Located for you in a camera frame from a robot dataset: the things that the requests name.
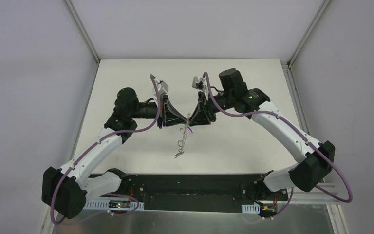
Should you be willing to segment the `keyring with black key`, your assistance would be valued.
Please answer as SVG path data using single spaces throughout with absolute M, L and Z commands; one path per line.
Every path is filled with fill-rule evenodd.
M 181 156 L 185 151 L 184 151 L 184 148 L 185 148 L 185 143 L 186 143 L 186 139 L 187 139 L 187 134 L 190 133 L 188 130 L 187 130 L 187 127 L 190 127 L 190 119 L 191 119 L 192 115 L 190 113 L 187 114 L 187 117 L 186 117 L 186 122 L 184 124 L 184 127 L 182 127 L 180 129 L 180 131 L 182 132 L 183 134 L 183 137 L 181 140 L 179 140 L 177 142 L 177 146 L 179 147 L 178 149 L 178 153 L 174 156 L 174 158 L 178 158 L 179 156 Z

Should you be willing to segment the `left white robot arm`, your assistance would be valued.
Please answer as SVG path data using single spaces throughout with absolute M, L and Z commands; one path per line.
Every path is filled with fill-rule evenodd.
M 121 89 L 112 115 L 92 144 L 60 168 L 49 167 L 44 172 L 42 201 L 50 206 L 51 220 L 56 225 L 62 220 L 56 220 L 55 212 L 72 219 L 82 211 L 87 201 L 108 193 L 117 197 L 128 193 L 129 184 L 117 170 L 107 170 L 96 178 L 90 178 L 90 174 L 132 134 L 145 132 L 155 124 L 164 127 L 187 123 L 185 116 L 171 110 L 165 90 L 157 88 L 154 92 L 153 98 L 140 102 L 134 89 Z

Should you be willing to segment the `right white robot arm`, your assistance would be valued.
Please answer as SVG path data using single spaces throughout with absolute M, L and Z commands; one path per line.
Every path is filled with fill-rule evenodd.
M 336 151 L 331 142 L 320 142 L 295 127 L 267 94 L 258 88 L 248 89 L 235 68 L 219 73 L 219 79 L 223 90 L 210 97 L 207 76 L 194 77 L 192 87 L 199 90 L 199 99 L 191 125 L 210 124 L 216 120 L 217 112 L 234 108 L 266 129 L 296 161 L 294 166 L 268 172 L 262 177 L 257 183 L 260 198 L 268 200 L 276 191 L 293 187 L 309 192 L 331 172 L 329 162 L 334 161 Z

